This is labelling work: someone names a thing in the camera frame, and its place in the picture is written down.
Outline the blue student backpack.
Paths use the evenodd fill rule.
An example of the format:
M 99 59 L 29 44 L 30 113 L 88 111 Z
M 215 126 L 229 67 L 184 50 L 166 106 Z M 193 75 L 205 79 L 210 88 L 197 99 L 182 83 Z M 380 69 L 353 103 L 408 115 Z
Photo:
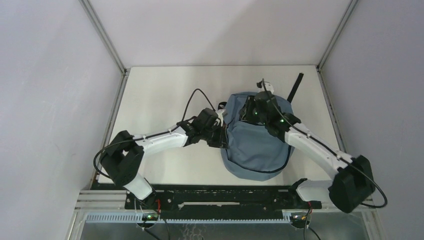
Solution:
M 299 73 L 287 98 L 275 95 L 282 112 L 293 113 L 292 101 L 304 77 Z M 221 149 L 226 169 L 240 179 L 266 181 L 277 176 L 288 164 L 294 147 L 268 133 L 263 125 L 240 121 L 239 111 L 249 95 L 257 92 L 233 93 L 226 102 L 224 117 L 228 149 Z

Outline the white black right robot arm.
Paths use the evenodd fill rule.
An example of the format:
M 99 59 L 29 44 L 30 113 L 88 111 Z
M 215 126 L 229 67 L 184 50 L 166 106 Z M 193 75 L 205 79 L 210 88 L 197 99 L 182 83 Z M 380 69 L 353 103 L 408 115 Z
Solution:
M 370 161 L 363 155 L 353 157 L 311 132 L 290 112 L 281 111 L 270 91 L 249 95 L 240 110 L 249 124 L 261 124 L 280 141 L 303 152 L 329 176 L 329 180 L 302 180 L 289 194 L 289 203 L 302 208 L 310 201 L 331 202 L 344 213 L 351 213 L 377 188 Z

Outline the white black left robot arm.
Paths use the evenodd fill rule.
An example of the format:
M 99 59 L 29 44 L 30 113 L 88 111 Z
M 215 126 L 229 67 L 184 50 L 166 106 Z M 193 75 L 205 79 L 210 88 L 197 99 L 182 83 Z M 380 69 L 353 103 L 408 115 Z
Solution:
M 132 193 L 138 204 L 149 209 L 155 205 L 157 196 L 150 183 L 139 173 L 142 159 L 199 141 L 205 141 L 211 148 L 227 148 L 226 115 L 224 108 L 205 108 L 199 115 L 182 120 L 159 133 L 131 135 L 123 130 L 95 155 L 94 166 L 101 165 L 98 173 L 112 180 L 117 187 Z

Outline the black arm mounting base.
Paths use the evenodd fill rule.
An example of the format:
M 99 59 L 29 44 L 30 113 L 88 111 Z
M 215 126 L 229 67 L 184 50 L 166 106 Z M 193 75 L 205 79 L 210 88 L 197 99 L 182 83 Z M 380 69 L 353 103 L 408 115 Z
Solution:
M 165 219 L 253 219 L 322 208 L 319 201 L 302 200 L 288 185 L 154 184 L 153 189 L 153 195 L 142 201 L 127 193 L 124 208 L 158 211 Z

